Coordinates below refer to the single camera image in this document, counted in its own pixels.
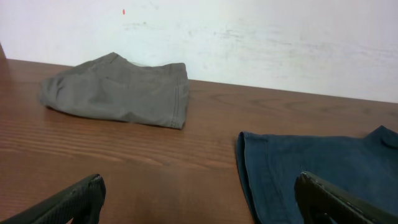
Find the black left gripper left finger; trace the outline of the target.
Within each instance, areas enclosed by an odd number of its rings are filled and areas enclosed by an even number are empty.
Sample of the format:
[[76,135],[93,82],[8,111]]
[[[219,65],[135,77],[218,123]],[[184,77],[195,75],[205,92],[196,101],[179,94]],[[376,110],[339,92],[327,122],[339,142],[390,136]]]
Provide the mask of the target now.
[[1,223],[97,224],[105,196],[102,176],[92,174]]

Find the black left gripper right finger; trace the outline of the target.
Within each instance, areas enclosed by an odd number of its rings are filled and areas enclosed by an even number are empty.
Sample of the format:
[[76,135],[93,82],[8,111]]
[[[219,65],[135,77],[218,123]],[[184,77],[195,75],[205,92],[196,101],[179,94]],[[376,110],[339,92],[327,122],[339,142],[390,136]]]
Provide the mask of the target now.
[[397,217],[310,172],[295,181],[295,199],[305,224],[396,224]]

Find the navy blue shorts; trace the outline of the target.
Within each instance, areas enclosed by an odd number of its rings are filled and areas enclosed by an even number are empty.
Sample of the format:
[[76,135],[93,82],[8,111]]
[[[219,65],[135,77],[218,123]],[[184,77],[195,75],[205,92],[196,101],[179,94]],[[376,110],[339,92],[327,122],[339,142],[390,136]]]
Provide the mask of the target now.
[[397,215],[397,133],[380,126],[364,138],[241,132],[239,178],[256,223],[302,223],[294,185],[309,171]]

